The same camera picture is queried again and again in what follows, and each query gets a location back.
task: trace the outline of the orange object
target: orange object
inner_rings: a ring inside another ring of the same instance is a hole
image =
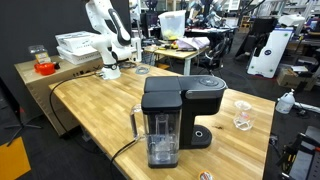
[[[35,64],[34,69],[37,73],[40,73],[41,75],[50,75],[56,72],[54,69],[53,63],[43,63],[43,64]]]

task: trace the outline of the spray bottle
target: spray bottle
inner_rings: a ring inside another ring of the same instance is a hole
[[[293,89],[291,92],[285,93],[280,99],[278,99],[278,104],[276,106],[276,110],[282,114],[288,114],[295,103],[295,99],[293,97]]]

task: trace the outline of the wall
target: wall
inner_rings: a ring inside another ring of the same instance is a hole
[[[131,31],[129,4],[111,0],[126,29]],[[24,108],[27,118],[42,111],[18,75],[14,64],[32,60],[28,46],[43,44],[57,55],[56,34],[94,30],[81,0],[10,0],[0,6],[0,76]]]

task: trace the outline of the coffee maker handle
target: coffee maker handle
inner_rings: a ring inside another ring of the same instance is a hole
[[[139,134],[137,130],[136,118],[134,116],[134,113],[140,112],[140,111],[141,111],[141,104],[136,104],[131,108],[131,113],[130,113],[131,128],[132,128],[133,138],[135,140],[139,138]]]

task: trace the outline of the table leg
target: table leg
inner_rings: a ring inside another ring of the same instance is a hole
[[[184,60],[183,75],[189,76],[190,75],[190,68],[191,68],[191,58],[186,58]]]

